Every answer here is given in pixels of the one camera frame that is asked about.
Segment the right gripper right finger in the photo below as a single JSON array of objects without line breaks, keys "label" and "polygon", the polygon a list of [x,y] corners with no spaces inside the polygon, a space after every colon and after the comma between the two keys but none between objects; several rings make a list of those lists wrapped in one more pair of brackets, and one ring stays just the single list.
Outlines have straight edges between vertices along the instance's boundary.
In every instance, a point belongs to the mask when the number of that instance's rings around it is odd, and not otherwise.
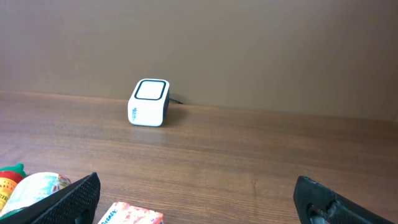
[{"label": "right gripper right finger", "polygon": [[304,224],[392,224],[304,175],[297,179],[293,198]]}]

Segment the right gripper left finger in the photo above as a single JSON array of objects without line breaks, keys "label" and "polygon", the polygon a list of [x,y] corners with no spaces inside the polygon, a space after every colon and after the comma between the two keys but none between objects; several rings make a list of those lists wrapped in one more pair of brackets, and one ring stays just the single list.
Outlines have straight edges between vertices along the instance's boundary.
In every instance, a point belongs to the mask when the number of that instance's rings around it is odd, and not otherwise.
[{"label": "right gripper left finger", "polygon": [[11,215],[1,224],[93,223],[100,200],[101,182],[96,172]]}]

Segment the pink tissue pack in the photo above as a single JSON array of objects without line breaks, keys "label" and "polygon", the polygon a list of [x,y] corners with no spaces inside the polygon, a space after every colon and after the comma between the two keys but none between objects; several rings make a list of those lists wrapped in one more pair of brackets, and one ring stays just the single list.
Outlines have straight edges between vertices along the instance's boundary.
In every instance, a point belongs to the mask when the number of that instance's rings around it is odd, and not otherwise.
[{"label": "pink tissue pack", "polygon": [[164,224],[164,214],[125,202],[114,202],[98,224]]}]

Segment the white jar green lid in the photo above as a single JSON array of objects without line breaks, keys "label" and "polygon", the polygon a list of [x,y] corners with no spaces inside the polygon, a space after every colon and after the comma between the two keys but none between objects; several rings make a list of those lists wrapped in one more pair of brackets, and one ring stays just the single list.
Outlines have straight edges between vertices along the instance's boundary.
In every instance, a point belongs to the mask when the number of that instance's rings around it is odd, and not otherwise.
[{"label": "white jar green lid", "polygon": [[19,182],[1,211],[1,219],[13,215],[69,186],[71,181],[53,172],[31,174]]}]

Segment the red sauce bottle green cap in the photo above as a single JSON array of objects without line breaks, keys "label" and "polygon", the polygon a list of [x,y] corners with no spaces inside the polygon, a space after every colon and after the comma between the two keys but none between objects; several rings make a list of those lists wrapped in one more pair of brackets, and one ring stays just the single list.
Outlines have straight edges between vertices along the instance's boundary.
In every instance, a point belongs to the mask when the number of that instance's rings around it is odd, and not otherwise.
[{"label": "red sauce bottle green cap", "polygon": [[1,210],[4,209],[8,200],[10,199],[17,184],[26,178],[24,171],[24,164],[16,164],[1,168],[0,171],[0,186],[1,186]]}]

